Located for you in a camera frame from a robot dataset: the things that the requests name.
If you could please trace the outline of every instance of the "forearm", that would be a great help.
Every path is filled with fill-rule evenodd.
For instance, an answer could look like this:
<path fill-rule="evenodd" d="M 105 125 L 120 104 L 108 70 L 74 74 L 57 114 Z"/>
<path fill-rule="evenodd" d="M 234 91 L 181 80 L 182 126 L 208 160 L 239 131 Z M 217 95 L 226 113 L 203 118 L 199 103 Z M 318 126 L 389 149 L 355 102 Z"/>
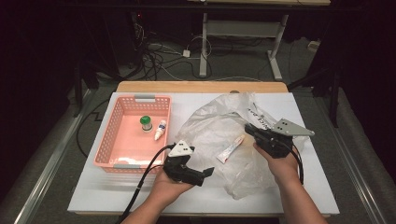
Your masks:
<path fill-rule="evenodd" d="M 125 218 L 122 224 L 155 224 L 165 207 L 151 200 L 145 200 Z"/>
<path fill-rule="evenodd" d="M 286 220 L 293 223 L 327 223 L 298 179 L 279 184 Z"/>

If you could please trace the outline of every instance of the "table leg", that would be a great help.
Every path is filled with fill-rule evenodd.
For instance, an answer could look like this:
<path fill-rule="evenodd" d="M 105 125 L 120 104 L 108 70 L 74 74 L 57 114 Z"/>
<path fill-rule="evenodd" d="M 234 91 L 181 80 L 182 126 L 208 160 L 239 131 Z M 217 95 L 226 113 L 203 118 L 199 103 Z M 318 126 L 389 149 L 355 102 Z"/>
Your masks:
<path fill-rule="evenodd" d="M 278 80 L 278 81 L 282 80 L 282 75 L 280 74 L 279 66 L 277 65 L 277 62 L 276 62 L 276 53 L 279 48 L 280 41 L 282 40 L 282 35 L 283 35 L 283 32 L 285 31 L 288 17 L 289 17 L 289 15 L 284 15 L 282 17 L 282 22 L 279 24 L 279 27 L 277 29 L 274 48 L 273 48 L 273 50 L 268 50 L 268 52 L 267 52 L 268 59 L 271 64 L 271 68 L 273 70 L 274 78 L 275 78 L 275 80 Z"/>
<path fill-rule="evenodd" d="M 206 49 L 206 38 L 207 38 L 207 13 L 204 13 L 204 19 L 202 22 L 202 50 L 201 50 L 201 61 L 199 66 L 199 76 L 206 77 L 206 66 L 207 66 L 207 49 Z"/>

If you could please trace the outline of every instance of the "gray carpet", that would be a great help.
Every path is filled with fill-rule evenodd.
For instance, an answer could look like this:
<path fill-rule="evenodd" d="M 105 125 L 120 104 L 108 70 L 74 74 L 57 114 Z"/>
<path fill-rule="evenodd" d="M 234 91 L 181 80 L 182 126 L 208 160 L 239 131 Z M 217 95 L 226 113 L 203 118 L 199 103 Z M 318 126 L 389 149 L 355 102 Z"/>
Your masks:
<path fill-rule="evenodd" d="M 251 81 L 251 79 L 245 78 L 249 77 L 263 81 L 274 81 L 265 56 L 265 51 L 271 48 L 270 43 L 270 40 L 265 39 L 258 47 L 244 46 L 242 49 L 235 49 L 226 56 L 216 55 L 226 52 L 226 49 L 214 50 L 212 57 L 209 59 L 213 73 L 209 79 L 237 77 L 226 80 Z M 290 83 L 305 75 L 314 57 L 314 53 L 306 50 L 307 43 L 308 41 L 305 39 L 295 43 L 282 43 L 277 60 L 285 83 Z M 177 45 L 172 45 L 172 43 L 168 44 L 172 49 L 179 52 L 183 49 Z M 172 59 L 174 56 L 166 55 L 164 57 Z M 191 61 L 191 63 L 194 74 L 198 74 L 198 61 Z M 161 71 L 158 74 L 158 80 L 175 80 L 175 77 L 186 80 L 198 79 L 192 76 L 191 66 L 187 63 L 174 65 L 169 67 L 167 71 L 171 75 Z M 88 111 L 103 102 L 115 90 L 116 86 L 117 83 L 101 81 L 99 90 L 95 92 L 92 102 L 88 105 Z M 305 126 L 316 132 L 312 141 L 341 212 L 338 216 L 329 217 L 328 221 L 336 224 L 375 223 L 371 215 L 367 213 L 367 208 L 357 192 L 356 183 L 351 178 L 351 173 L 348 171 L 343 155 L 340 153 L 340 140 L 337 139 L 337 135 L 334 135 L 334 129 L 329 125 L 326 115 L 323 114 L 323 105 L 326 105 L 327 99 L 312 97 L 309 89 L 297 89 L 294 91 L 294 96 Z M 74 101 L 72 94 L 70 99 L 71 102 Z M 106 104 L 100 106 L 96 111 L 103 112 L 105 109 Z M 70 125 L 74 111 L 75 106 L 70 105 L 69 110 L 53 128 L 29 164 L 26 165 L 14 188 L 1 204 L 0 223 L 14 223 L 35 182 L 47 164 L 52 151 L 59 144 Z M 338 124 L 339 128 L 336 129 L 336 132 L 342 136 L 341 143 L 353 155 L 354 161 L 361 171 L 361 176 L 369 186 L 383 216 L 388 223 L 396 221 L 394 183 L 371 148 L 342 91 L 339 97 Z M 95 121 L 94 116 L 89 116 L 81 126 L 79 142 L 86 153 L 91 148 L 99 126 L 100 121 Z M 114 216 L 80 216 L 67 212 L 67 206 L 84 163 L 85 158 L 79 152 L 76 138 L 73 136 L 67 145 L 64 159 L 59 165 L 56 176 L 32 217 L 32 223 L 115 222 L 117 217 Z M 267 218 L 203 218 L 201 221 L 202 223 L 274 223 L 272 219 Z M 185 217 L 161 217 L 159 223 L 191 223 L 191 220 Z"/>

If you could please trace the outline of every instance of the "small bottle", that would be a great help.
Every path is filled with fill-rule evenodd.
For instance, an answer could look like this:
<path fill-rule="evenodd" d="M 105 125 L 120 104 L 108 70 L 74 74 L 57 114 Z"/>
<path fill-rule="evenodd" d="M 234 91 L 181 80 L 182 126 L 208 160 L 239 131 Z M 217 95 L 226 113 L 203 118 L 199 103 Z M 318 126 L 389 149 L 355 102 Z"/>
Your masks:
<path fill-rule="evenodd" d="M 165 132 L 166 121 L 161 120 L 160 124 L 158 125 L 157 130 L 155 131 L 154 140 L 157 141 Z"/>
<path fill-rule="evenodd" d="M 143 116 L 140 119 L 140 123 L 142 124 L 143 132 L 149 133 L 152 130 L 151 118 L 149 116 Z"/>

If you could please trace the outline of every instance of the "person's hand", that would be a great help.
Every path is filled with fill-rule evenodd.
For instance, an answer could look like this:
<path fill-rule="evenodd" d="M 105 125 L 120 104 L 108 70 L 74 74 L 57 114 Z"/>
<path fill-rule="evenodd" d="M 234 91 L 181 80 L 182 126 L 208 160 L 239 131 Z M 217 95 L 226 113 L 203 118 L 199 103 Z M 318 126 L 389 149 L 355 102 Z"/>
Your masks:
<path fill-rule="evenodd" d="M 163 209 L 173 203 L 180 194 L 191 189 L 193 185 L 178 183 L 168 177 L 161 168 L 154 180 L 148 201 L 158 204 Z"/>
<path fill-rule="evenodd" d="M 254 148 L 268 160 L 268 166 L 274 175 L 277 184 L 287 184 L 289 181 L 299 181 L 297 172 L 297 160 L 289 153 L 285 158 L 274 159 L 256 143 Z"/>

